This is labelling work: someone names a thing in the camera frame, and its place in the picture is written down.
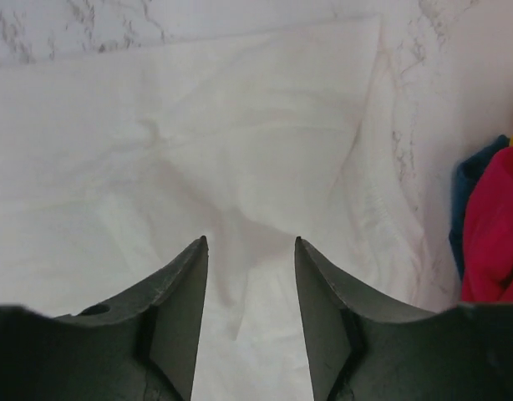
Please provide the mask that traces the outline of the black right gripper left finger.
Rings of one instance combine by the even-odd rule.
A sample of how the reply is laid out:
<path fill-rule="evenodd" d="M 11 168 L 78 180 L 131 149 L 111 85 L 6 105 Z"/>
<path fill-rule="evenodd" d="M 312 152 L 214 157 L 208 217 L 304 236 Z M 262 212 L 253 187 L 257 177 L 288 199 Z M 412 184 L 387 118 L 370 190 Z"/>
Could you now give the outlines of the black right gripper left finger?
<path fill-rule="evenodd" d="M 77 315 L 0 306 L 0 400 L 188 400 L 208 246 Z"/>

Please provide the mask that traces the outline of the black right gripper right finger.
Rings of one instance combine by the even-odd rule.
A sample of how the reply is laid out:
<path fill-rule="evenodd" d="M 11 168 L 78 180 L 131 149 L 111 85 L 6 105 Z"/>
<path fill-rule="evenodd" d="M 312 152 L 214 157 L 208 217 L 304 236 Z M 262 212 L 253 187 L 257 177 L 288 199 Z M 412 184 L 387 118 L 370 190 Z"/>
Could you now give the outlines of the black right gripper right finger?
<path fill-rule="evenodd" d="M 513 400 L 513 303 L 434 313 L 398 301 L 295 242 L 316 400 Z"/>

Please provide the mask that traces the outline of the white t shirt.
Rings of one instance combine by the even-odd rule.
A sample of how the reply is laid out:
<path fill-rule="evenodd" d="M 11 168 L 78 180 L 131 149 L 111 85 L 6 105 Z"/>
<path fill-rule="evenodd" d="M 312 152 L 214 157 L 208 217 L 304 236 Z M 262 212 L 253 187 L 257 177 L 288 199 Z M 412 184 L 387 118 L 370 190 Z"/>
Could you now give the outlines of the white t shirt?
<path fill-rule="evenodd" d="M 377 17 L 0 69 L 0 303 L 75 313 L 206 236 L 193 399 L 310 399 L 297 237 L 457 298 L 399 183 L 398 94 Z"/>

